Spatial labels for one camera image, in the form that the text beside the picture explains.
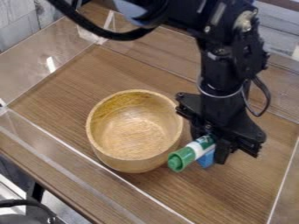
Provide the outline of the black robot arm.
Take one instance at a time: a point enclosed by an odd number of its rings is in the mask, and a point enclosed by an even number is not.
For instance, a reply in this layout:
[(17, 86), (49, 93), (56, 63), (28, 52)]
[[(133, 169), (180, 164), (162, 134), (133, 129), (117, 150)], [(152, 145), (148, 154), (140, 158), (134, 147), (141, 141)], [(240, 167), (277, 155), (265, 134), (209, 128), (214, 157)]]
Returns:
[(256, 157), (267, 134), (251, 118), (263, 115), (248, 103), (252, 85), (271, 98), (257, 74), (268, 52), (259, 34), (255, 0), (98, 0), (120, 12), (134, 29), (113, 32), (97, 26), (65, 0), (46, 0), (92, 34), (114, 41), (140, 39), (161, 25), (193, 36), (200, 50), (198, 92), (176, 94), (176, 113), (189, 121), (193, 138), (213, 138), (209, 162), (224, 164), (237, 150)]

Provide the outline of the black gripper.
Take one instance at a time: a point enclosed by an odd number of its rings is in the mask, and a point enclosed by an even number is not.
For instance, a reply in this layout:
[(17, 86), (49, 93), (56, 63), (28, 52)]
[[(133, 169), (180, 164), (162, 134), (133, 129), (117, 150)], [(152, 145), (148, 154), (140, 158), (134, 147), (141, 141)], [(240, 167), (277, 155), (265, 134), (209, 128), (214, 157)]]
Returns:
[(176, 113), (190, 125), (190, 139), (210, 135), (216, 142), (213, 160), (224, 165), (230, 153), (244, 151), (256, 158), (267, 134), (252, 121), (239, 96), (212, 99), (204, 94), (178, 92)]

